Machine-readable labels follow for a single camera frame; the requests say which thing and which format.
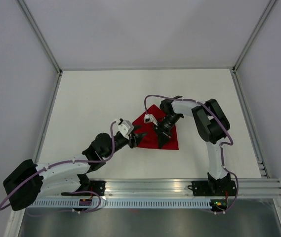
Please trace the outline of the red cloth napkin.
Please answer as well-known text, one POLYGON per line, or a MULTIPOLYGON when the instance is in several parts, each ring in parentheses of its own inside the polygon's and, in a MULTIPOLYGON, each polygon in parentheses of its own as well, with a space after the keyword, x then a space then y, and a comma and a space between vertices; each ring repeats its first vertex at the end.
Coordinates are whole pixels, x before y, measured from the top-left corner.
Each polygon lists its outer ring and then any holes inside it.
MULTIPOLYGON (((148 108, 148 113, 153 114, 158 122, 160 122, 167 115, 155 104, 153 104, 148 108)), ((133 125, 141 126, 141 128, 137 130, 137 134, 147 132, 146 137, 141 141, 138 147, 146 148, 146 149, 159 149, 158 138, 156 133, 154 132, 155 125, 153 123, 145 124, 144 115, 145 113, 142 113, 132 123, 133 125)), ((172 128, 171 132, 172 132, 172 137, 170 141, 161 148, 162 150, 175 150, 175 151, 179 150, 176 126, 172 128)))

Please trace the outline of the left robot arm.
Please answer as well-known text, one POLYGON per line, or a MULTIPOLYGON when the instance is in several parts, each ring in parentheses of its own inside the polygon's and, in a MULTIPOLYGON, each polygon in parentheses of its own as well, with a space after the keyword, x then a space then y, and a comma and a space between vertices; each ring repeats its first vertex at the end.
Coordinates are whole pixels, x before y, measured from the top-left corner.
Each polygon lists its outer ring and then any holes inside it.
POLYGON ((119 131, 100 133, 80 155, 56 163, 34 163, 32 159, 22 161, 3 181, 7 197, 0 210, 11 207, 18 211, 29 207, 37 198, 52 195, 97 196, 91 188, 88 173, 100 169, 114 153, 125 146, 136 148, 147 133, 137 133, 139 125, 127 129, 119 125, 119 131))

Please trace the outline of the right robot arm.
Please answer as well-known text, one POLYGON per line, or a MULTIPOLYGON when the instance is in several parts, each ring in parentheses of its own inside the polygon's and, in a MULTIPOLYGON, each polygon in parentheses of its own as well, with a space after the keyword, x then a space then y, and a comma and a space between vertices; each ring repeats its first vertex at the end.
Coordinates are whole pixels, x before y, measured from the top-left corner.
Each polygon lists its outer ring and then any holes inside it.
POLYGON ((172 138, 171 130, 180 118, 190 116, 194 119, 199 136, 206 142, 209 171, 207 181, 193 181, 196 196, 235 195, 236 186, 231 173, 225 167, 224 146, 233 145, 228 134, 230 123, 215 99, 196 102, 182 96, 164 98, 160 109, 166 116, 154 126, 158 148, 163 148, 172 138))

